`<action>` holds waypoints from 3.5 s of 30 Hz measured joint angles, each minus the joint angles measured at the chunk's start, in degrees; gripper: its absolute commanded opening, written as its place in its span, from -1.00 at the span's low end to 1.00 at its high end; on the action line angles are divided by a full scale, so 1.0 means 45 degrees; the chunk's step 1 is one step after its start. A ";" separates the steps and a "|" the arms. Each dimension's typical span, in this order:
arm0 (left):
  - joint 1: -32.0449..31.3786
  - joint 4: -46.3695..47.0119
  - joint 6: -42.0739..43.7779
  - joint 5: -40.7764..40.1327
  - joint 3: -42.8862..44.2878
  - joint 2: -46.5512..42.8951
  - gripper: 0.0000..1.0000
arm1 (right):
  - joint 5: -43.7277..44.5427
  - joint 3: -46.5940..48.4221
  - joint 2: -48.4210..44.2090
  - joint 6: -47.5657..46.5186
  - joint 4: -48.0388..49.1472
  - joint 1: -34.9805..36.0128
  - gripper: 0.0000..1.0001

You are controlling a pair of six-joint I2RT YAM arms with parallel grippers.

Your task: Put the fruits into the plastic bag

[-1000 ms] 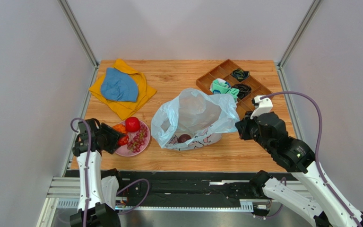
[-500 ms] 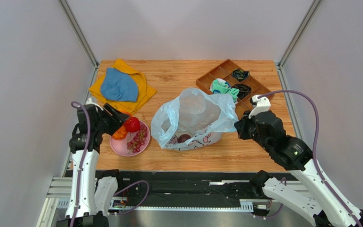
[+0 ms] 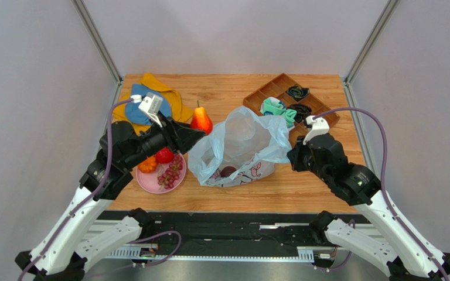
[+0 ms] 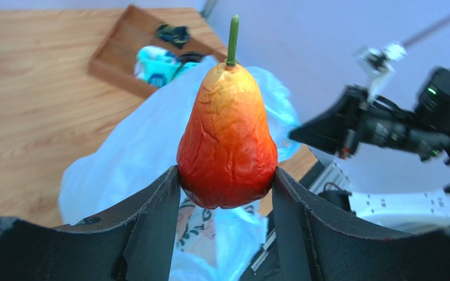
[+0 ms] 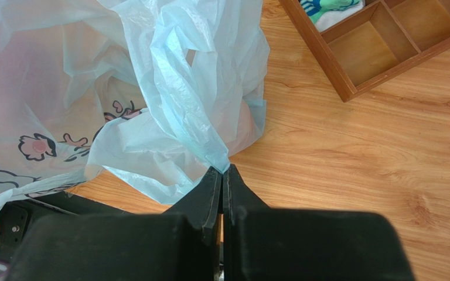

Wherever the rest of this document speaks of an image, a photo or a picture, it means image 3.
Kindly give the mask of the red yellow pear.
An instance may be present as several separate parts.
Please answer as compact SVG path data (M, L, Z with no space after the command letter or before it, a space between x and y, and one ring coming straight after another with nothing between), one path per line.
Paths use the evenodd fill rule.
M197 101L197 107L193 112L190 127L192 129L204 131L206 135L211 134L213 130L213 122L208 116L205 108L200 106L199 101Z

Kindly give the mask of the light blue plastic bag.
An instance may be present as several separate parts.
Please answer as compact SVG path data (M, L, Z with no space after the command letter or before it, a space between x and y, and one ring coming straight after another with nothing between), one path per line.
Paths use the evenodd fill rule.
M189 171L201 186L232 187L268 177L277 164L288 163L289 130L281 116L258 116L240 106L187 154ZM237 170L220 177L223 167Z

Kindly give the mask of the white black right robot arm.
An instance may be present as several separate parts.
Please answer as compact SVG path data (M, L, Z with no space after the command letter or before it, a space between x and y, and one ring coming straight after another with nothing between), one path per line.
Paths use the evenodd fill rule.
M440 251L419 234L386 197L377 176L366 166L350 163L333 136L326 133L307 143L299 136L287 157L294 171L315 174L384 238L378 241L322 211L309 223L308 235L316 244L342 246L390 280L442 280L450 275L450 253Z

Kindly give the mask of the dark purple mangosteen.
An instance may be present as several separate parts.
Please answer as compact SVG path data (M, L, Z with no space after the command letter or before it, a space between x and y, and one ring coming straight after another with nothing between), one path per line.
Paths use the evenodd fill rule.
M234 166L223 167L220 171L220 177L229 177L237 170Z

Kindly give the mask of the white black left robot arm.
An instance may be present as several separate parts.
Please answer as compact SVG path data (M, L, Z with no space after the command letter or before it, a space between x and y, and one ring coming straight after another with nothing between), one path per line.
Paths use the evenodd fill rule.
M98 261L121 245L151 235L153 219L137 208L116 226L85 239L96 219L132 181L135 167L164 148L186 153L205 134L166 117L140 135L127 121L111 124L66 211L38 246L17 255L16 264L36 280L82 280Z

